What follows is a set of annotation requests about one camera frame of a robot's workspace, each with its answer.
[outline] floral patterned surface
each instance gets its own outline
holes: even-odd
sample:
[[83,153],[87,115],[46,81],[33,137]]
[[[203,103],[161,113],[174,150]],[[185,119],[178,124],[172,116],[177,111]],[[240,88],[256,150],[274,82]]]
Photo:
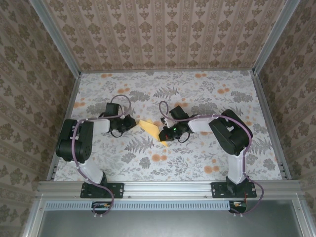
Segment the floral patterned surface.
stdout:
[[[117,94],[132,101],[136,120],[151,119],[162,129],[158,104],[177,105],[189,115],[232,109],[254,134],[246,171],[253,179],[281,179],[277,160],[248,71],[83,74],[72,118],[99,116]],[[126,108],[127,101],[115,102]],[[194,133],[180,144],[164,147],[140,126],[120,138],[101,133],[93,138],[92,159],[110,181],[223,180],[228,155],[212,133]],[[70,163],[60,160],[55,180],[82,180]]]

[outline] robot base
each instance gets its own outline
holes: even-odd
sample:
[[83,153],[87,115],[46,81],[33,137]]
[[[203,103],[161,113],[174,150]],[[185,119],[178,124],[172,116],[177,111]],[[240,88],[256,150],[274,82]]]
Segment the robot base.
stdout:
[[226,182],[211,183],[213,198],[256,198],[256,188],[252,182],[245,179],[240,184],[235,184],[228,177]]
[[[124,183],[107,183],[106,187],[113,193],[114,198],[123,198]],[[111,195],[93,184],[83,183],[80,198],[111,198]]]

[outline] gray surface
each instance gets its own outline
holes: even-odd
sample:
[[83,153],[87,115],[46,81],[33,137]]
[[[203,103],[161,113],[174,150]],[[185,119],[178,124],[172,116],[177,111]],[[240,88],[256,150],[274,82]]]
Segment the gray surface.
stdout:
[[292,201],[263,201],[249,215],[227,211],[46,211],[39,237],[300,237]]

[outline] damask wallpaper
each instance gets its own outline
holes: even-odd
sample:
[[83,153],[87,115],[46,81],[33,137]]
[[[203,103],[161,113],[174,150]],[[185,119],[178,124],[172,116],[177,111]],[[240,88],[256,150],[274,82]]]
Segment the damask wallpaper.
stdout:
[[260,72],[294,179],[316,220],[316,1],[302,0]]
[[74,78],[27,0],[0,1],[0,236],[23,231]]
[[285,0],[44,0],[81,71],[251,68]]

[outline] yellow cloth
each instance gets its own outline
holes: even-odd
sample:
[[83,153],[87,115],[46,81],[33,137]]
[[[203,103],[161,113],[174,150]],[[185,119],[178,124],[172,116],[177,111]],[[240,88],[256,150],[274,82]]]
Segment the yellow cloth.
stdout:
[[[154,125],[153,121],[151,119],[147,121],[140,120],[139,125],[142,129],[144,129],[146,132],[148,132],[150,135],[152,135],[157,141],[160,142],[159,139],[159,128],[158,126]],[[168,147],[166,142],[161,142],[165,147]]]

